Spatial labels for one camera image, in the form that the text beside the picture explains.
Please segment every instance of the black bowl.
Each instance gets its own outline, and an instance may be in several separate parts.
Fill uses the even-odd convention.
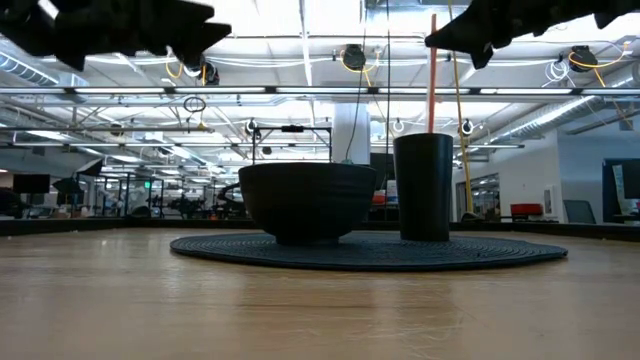
[[[282,245],[337,243],[364,220],[376,171],[321,163],[261,164],[240,169],[244,204]]]

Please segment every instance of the black cup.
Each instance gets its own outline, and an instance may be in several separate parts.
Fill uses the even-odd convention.
[[[453,138],[414,134],[393,142],[403,240],[449,241]]]

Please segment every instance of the round rug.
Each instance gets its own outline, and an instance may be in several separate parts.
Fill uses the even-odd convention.
[[[193,236],[174,240],[182,255],[296,269],[341,271],[440,271],[518,266],[560,259],[561,247],[526,241],[452,236],[449,242],[400,240],[397,233],[358,232],[334,246],[282,246],[268,234]]]

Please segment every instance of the red straw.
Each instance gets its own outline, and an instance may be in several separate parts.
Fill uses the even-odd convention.
[[[436,32],[436,14],[431,15],[431,33]],[[435,109],[436,109],[436,56],[438,56],[438,49],[431,48],[431,75],[429,77],[429,133],[433,133],[433,123],[435,121]]]

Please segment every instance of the wooden table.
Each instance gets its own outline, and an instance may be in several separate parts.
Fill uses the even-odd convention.
[[[0,239],[0,359],[634,359],[640,245],[425,274],[223,264],[171,254],[207,230]]]

